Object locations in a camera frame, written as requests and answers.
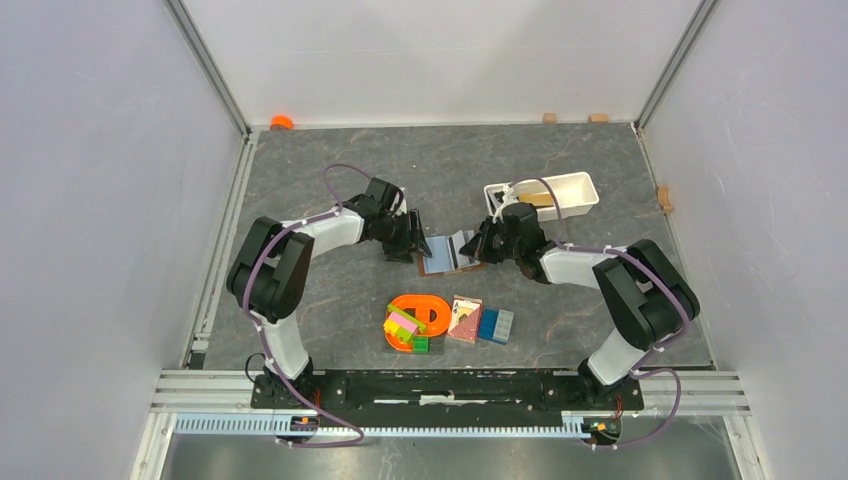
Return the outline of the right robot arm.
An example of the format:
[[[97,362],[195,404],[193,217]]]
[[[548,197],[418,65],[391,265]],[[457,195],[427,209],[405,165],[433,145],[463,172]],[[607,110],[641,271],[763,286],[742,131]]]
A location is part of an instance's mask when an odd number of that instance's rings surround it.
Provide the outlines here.
[[[700,302],[681,273],[652,240],[626,247],[582,247],[549,239],[536,209],[524,202],[487,217],[459,254],[487,264],[512,260],[522,274],[545,285],[596,289],[614,328],[578,367],[577,392],[602,408],[618,385],[653,351],[683,334],[700,314]]]

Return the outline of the white plastic tray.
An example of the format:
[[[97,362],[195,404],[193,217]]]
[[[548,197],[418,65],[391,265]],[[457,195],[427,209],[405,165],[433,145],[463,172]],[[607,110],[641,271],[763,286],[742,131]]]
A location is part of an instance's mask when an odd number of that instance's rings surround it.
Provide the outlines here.
[[[490,215],[503,205],[514,202],[531,204],[540,222],[554,221],[587,214],[599,203],[599,195],[587,172],[543,177],[539,180],[495,183],[483,187]]]

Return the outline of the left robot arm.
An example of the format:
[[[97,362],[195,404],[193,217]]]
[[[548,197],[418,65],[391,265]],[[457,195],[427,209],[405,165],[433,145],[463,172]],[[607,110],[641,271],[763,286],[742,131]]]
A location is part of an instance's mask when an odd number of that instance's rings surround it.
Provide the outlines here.
[[[409,263],[415,255],[430,256],[424,233],[421,215],[408,207],[404,190],[377,177],[363,193],[312,217],[253,221],[225,286],[253,323],[266,367],[279,377],[275,392],[288,406],[302,407],[314,394],[314,381],[304,374],[311,358],[297,320],[312,260],[375,241],[387,260]]]

